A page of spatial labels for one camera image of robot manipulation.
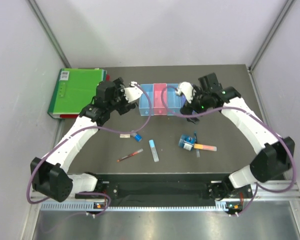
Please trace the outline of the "orange highlighter marker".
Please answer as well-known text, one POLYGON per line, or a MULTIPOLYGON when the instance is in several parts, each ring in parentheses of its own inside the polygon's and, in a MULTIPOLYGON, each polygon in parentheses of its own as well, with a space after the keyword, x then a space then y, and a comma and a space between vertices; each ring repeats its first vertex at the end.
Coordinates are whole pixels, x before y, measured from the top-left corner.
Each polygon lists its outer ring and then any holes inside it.
POLYGON ((204 144, 198 144, 198 143, 195 143, 193 145, 193 148, 196 149, 196 150, 204 150, 204 151, 212 151, 212 152, 216 152, 217 151, 217 147, 216 146, 204 145, 204 144))

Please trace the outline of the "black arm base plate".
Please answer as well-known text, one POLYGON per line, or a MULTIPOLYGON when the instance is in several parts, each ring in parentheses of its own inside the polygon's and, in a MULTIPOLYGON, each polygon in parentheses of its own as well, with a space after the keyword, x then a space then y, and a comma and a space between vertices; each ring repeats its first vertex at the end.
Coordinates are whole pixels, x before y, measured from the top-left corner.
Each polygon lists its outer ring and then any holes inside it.
POLYGON ((207 181, 112 181, 98 183, 95 193, 108 194, 112 200, 127 197, 163 197, 182 196, 199 199, 217 200, 225 198, 248 198, 252 196, 251 187, 244 186, 232 192, 227 192, 220 182, 207 181))

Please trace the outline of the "light blue drawer bin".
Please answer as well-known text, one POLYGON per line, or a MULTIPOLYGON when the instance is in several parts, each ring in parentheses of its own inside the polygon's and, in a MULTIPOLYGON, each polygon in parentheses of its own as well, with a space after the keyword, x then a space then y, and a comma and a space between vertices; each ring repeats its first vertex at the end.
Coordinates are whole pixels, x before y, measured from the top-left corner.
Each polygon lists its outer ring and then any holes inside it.
POLYGON ((149 105, 148 98, 143 93, 139 99, 139 113, 141 116, 146 117, 151 113, 154 115, 154 85, 153 84, 141 84, 141 88, 146 92, 148 95, 151 106, 149 105))

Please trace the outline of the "pink drawer bin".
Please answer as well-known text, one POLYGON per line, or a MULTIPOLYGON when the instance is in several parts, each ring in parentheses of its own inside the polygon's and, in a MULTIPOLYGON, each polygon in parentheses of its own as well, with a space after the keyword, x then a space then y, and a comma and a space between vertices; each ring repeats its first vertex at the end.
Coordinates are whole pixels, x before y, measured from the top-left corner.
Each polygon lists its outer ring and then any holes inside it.
POLYGON ((153 85, 153 90, 154 90, 153 111, 155 116, 167 115, 167 109, 164 107, 161 99, 162 91, 166 87, 167 87, 166 83, 155 83, 153 85))

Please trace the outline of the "green plastic folder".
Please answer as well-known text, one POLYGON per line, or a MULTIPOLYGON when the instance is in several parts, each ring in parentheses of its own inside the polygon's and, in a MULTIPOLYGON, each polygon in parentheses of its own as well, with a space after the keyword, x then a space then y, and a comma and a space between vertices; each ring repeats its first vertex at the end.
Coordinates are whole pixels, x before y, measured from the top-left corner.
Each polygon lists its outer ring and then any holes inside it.
POLYGON ((62 68, 47 113, 54 119, 61 114, 78 114, 96 95, 96 87, 107 80, 101 68, 62 68))

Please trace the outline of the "medium blue drawer bin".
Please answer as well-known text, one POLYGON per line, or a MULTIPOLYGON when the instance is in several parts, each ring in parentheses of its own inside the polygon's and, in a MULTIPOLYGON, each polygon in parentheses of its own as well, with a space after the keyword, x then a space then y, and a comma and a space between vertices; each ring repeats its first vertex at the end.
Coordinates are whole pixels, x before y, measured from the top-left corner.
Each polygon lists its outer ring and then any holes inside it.
POLYGON ((168 83, 167 84, 167 107, 173 113, 180 113, 181 97, 176 94, 176 89, 178 88, 177 83, 168 83))

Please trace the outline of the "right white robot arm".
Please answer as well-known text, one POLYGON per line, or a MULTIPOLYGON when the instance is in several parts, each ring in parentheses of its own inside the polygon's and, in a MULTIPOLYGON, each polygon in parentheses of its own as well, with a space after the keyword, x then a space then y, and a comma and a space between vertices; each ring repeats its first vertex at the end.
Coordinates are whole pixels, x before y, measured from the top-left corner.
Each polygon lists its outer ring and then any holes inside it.
POLYGON ((185 97, 180 113, 187 116, 187 121, 197 123, 201 113, 217 109, 240 130, 256 153, 249 165, 222 180, 218 188, 221 198, 235 198, 242 187, 265 183, 293 167, 295 142, 291 137, 283 138, 269 129, 234 87, 222 87, 215 73, 198 81, 199 86, 185 81, 178 84, 176 94, 185 97))

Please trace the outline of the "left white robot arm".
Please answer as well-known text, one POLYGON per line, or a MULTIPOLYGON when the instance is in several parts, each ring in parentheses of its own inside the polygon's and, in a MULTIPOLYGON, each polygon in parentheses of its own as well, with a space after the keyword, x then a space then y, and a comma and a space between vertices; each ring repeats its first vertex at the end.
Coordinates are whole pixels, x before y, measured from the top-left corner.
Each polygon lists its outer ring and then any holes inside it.
POLYGON ((95 90, 95 96, 82 108, 70 130, 60 142, 44 157, 34 158, 30 163, 31 176, 26 189, 26 198, 30 204, 30 190, 39 192, 57 202, 65 201, 70 195, 87 192, 92 198, 99 198, 104 191, 98 178, 92 173, 69 175, 68 170, 77 154, 87 141, 103 126, 113 111, 123 115, 137 106, 136 101, 143 91, 137 82, 129 87, 122 78, 114 81, 102 81, 95 90))

